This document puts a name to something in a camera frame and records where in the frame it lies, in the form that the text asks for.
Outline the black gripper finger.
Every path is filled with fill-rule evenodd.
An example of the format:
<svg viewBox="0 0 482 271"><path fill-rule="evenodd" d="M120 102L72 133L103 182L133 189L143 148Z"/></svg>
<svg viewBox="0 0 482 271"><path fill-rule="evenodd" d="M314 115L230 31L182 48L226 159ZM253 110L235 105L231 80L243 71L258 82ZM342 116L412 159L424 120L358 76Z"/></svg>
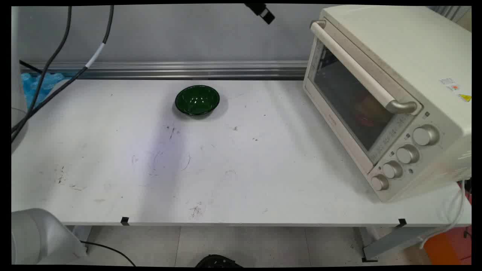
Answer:
<svg viewBox="0 0 482 271"><path fill-rule="evenodd" d="M271 24L275 19L274 14L270 12L266 4L244 4L248 7L257 17L262 18L267 24Z"/></svg>

